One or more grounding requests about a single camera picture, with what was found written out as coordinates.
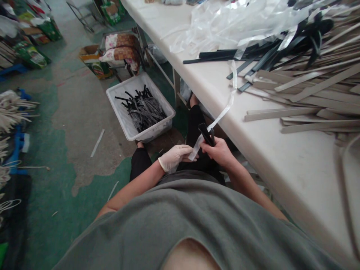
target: white table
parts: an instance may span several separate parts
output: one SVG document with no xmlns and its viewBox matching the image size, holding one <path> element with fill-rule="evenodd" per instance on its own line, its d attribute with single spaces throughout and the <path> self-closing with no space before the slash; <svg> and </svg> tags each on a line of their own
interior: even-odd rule
<svg viewBox="0 0 360 270">
<path fill-rule="evenodd" d="M 170 53 L 177 34 L 161 40 L 179 25 L 190 24 L 189 5 L 121 0 L 136 23 L 160 48 L 173 68 L 215 118 L 228 102 L 226 62 L 183 65 L 194 59 L 187 51 Z M 334 136 L 320 131 L 281 134 L 279 119 L 244 122 L 247 110 L 281 108 L 248 93 L 235 95 L 229 112 L 219 122 L 238 149 L 254 166 L 275 198 L 294 221 L 346 267 L 356 261 L 343 206 Z"/>
</svg>

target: gloved hand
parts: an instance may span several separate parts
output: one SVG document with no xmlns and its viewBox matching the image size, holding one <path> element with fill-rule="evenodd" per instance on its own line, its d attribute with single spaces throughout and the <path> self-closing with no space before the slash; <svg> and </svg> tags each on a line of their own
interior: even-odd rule
<svg viewBox="0 0 360 270">
<path fill-rule="evenodd" d="M 163 156 L 159 157 L 158 161 L 164 172 L 170 171 L 176 167 L 181 161 L 192 162 L 188 159 L 189 154 L 192 152 L 192 147 L 189 145 L 176 145 L 167 151 Z"/>
</svg>

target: clear plastic sheet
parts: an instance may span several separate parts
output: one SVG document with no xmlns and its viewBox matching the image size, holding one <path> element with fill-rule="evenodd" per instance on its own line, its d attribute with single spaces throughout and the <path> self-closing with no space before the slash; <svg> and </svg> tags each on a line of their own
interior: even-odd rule
<svg viewBox="0 0 360 270">
<path fill-rule="evenodd" d="M 288 0 L 207 0 L 191 12 L 190 26 L 183 30 L 170 46 L 172 53 L 184 51 L 193 44 L 189 53 L 238 49 L 242 56 L 247 46 L 262 44 L 264 40 L 284 38 L 282 32 L 293 29 L 309 16 L 311 5 L 301 10 L 288 7 Z"/>
</svg>

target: green box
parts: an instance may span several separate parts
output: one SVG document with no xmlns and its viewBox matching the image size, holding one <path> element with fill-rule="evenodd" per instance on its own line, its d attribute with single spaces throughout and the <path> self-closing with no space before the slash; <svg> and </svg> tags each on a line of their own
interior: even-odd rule
<svg viewBox="0 0 360 270">
<path fill-rule="evenodd" d="M 113 75 L 107 63 L 99 60 L 99 46 L 90 45 L 80 49 L 79 58 L 96 75 L 98 79 L 106 79 Z"/>
<path fill-rule="evenodd" d="M 13 50 L 21 59 L 29 63 L 32 68 L 43 69 L 51 63 L 51 60 L 46 55 L 39 52 L 32 44 L 26 41 L 17 43 Z"/>
<path fill-rule="evenodd" d="M 120 21 L 120 11 L 114 2 L 109 2 L 102 5 L 101 10 L 105 15 L 106 20 L 111 26 L 114 26 Z"/>
<path fill-rule="evenodd" d="M 63 38 L 53 18 L 47 17 L 45 22 L 37 27 L 40 28 L 51 41 L 58 41 Z"/>
</svg>

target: white plastic strip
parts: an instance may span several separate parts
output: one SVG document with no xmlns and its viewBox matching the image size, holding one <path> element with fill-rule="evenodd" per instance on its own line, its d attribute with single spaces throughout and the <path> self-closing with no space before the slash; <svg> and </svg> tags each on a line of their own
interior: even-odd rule
<svg viewBox="0 0 360 270">
<path fill-rule="evenodd" d="M 220 121 L 221 118 L 223 118 L 223 116 L 230 110 L 231 106 L 233 105 L 234 103 L 234 95 L 236 93 L 236 86 L 237 86 L 237 72 L 236 72 L 236 65 L 235 65 L 235 61 L 232 60 L 232 61 L 228 61 L 228 64 L 229 66 L 231 67 L 231 71 L 232 71 L 232 75 L 233 75 L 233 78 L 232 78 L 232 91 L 230 93 L 230 99 L 229 99 L 229 102 L 228 104 L 226 105 L 225 109 L 220 113 L 220 115 L 215 119 L 215 121 L 210 124 L 208 127 L 207 127 L 207 131 L 210 131 L 210 129 L 212 129 L 213 127 L 215 127 L 215 125 Z M 204 140 L 204 137 L 203 135 L 201 134 L 195 145 L 194 145 L 194 149 L 192 151 L 192 153 L 189 155 L 189 159 L 191 161 L 194 160 L 194 158 L 196 157 L 197 153 L 199 152 L 200 150 L 200 143 L 202 143 Z"/>
<path fill-rule="evenodd" d="M 116 184 L 115 184 L 115 185 L 114 185 L 114 187 L 112 188 L 112 191 L 111 191 L 111 193 L 110 193 L 110 195 L 109 195 L 109 197 L 108 197 L 108 201 L 110 201 L 110 198 L 111 198 L 111 196 L 113 195 L 114 190 L 115 190 L 115 188 L 116 188 L 117 184 L 119 184 L 119 181 L 118 181 L 118 182 L 116 182 Z"/>
<path fill-rule="evenodd" d="M 91 158 L 95 155 L 95 152 L 96 152 L 96 149 L 98 148 L 98 145 L 99 145 L 99 143 L 100 143 L 100 141 L 101 141 L 101 138 L 102 138 L 102 136 L 104 135 L 104 132 L 105 132 L 105 130 L 103 129 L 102 131 L 101 131 L 101 133 L 100 133 L 100 137 L 98 138 L 98 140 L 97 140 L 97 142 L 96 142 L 96 144 L 95 144 L 95 146 L 94 146 L 94 150 L 93 150 L 93 152 L 91 153 Z"/>
</svg>

